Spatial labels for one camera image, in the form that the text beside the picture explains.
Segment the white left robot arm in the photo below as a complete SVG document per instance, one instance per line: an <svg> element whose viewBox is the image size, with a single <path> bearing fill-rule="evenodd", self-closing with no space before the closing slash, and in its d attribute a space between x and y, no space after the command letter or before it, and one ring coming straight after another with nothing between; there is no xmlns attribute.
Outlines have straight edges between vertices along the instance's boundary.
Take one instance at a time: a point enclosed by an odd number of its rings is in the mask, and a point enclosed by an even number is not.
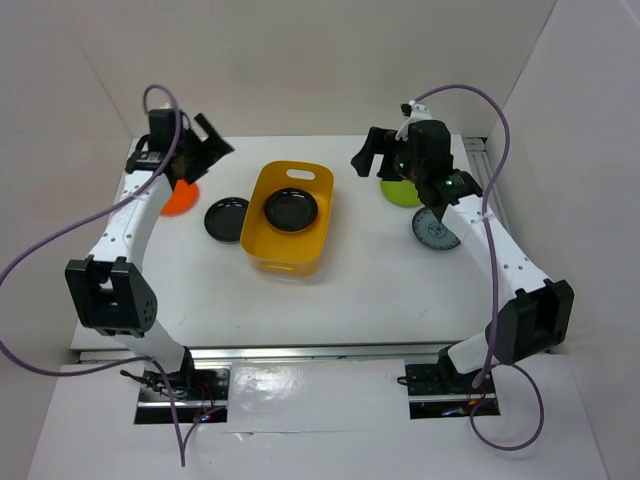
<svg viewBox="0 0 640 480"><path fill-rule="evenodd" d="M125 166L120 199L101 239L65 279L80 323L150 360L163 389L176 399L196 390L189 349L158 320L159 302L142 273L151 233L177 183L192 184L233 152L203 114L188 120L170 109L148 113L149 132Z"/></svg>

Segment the orange plate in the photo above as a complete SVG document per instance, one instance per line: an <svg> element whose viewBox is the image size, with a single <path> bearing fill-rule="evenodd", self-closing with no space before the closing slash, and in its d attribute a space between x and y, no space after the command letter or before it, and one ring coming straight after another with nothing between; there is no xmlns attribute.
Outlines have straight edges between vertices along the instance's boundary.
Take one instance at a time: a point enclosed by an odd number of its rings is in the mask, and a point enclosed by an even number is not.
<svg viewBox="0 0 640 480"><path fill-rule="evenodd" d="M160 215L173 217L187 213L196 204L199 195L200 189L196 183L189 184L185 180L178 180Z"/></svg>

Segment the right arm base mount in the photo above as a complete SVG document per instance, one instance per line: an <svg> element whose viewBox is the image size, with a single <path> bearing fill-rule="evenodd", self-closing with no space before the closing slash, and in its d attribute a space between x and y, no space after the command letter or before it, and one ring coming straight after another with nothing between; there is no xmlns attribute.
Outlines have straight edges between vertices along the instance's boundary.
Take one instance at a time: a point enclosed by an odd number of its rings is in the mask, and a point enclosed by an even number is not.
<svg viewBox="0 0 640 480"><path fill-rule="evenodd" d="M500 407L490 374L483 383L473 387L478 370L459 373L442 349L431 363L409 363L396 383L406 389L412 420L436 418L498 416Z"/></svg>

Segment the black plate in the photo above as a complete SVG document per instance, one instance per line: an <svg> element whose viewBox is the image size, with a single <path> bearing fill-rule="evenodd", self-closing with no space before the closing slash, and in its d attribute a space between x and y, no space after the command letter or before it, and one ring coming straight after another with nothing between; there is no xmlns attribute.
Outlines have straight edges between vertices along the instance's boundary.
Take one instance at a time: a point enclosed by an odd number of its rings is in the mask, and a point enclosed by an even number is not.
<svg viewBox="0 0 640 480"><path fill-rule="evenodd" d="M276 230L296 233L315 222L319 207L309 192L288 187L273 192L267 198L263 213L267 222Z"/></svg>
<svg viewBox="0 0 640 480"><path fill-rule="evenodd" d="M240 197L226 197L214 202L204 216L204 228L210 237L227 244L240 241L249 202Z"/></svg>

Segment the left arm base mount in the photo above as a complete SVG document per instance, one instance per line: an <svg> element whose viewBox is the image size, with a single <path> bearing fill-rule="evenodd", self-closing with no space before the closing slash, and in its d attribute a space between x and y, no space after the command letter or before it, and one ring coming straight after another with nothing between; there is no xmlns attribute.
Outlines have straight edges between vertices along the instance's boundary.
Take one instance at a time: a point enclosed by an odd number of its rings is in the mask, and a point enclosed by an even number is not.
<svg viewBox="0 0 640 480"><path fill-rule="evenodd" d="M140 386L135 424L159 425L173 422L167 387L158 372L144 370L142 374L133 374L121 370L120 375L137 382ZM180 424L189 424L195 419L204 424L227 421L229 368L195 370L189 385L176 375L170 375L169 380L176 418Z"/></svg>

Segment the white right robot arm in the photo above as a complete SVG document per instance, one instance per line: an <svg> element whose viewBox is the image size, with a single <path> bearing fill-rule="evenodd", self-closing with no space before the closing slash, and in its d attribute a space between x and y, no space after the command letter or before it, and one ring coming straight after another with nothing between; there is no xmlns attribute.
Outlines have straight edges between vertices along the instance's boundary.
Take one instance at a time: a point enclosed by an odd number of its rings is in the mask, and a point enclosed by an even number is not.
<svg viewBox="0 0 640 480"><path fill-rule="evenodd" d="M398 130L372 127L351 165L369 176L375 156L385 181L410 182L421 203L453 233L491 280L492 318L485 330L443 349L436 379L460 391L496 363L513 365L564 342L575 293L537 267L494 215L487 190L454 165L452 136L416 101L403 104Z"/></svg>

